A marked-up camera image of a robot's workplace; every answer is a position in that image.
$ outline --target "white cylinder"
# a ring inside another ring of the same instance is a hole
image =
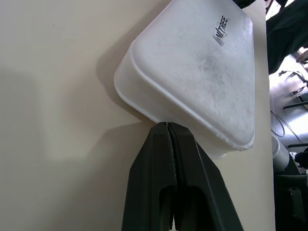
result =
[[[274,173],[281,172],[289,164],[289,152],[275,136],[271,136]]]

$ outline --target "black clamp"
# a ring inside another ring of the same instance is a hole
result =
[[[122,231],[243,231],[219,169],[191,132],[154,126],[130,168]]]

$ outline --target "black logo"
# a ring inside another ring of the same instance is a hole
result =
[[[215,30],[216,30],[215,35],[218,38],[222,38],[222,37],[226,36],[227,22],[228,22],[228,20],[224,16],[222,16],[220,23],[215,27]]]

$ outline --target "white plastic container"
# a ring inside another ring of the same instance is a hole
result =
[[[275,136],[271,136],[271,150],[273,154],[274,173],[284,171],[290,161],[288,150]]]
[[[125,102],[188,127],[214,158],[252,146],[254,83],[252,22],[232,0],[173,0],[115,73]]]

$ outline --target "person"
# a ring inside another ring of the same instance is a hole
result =
[[[269,74],[284,58],[308,47],[308,0],[295,0],[266,22]]]

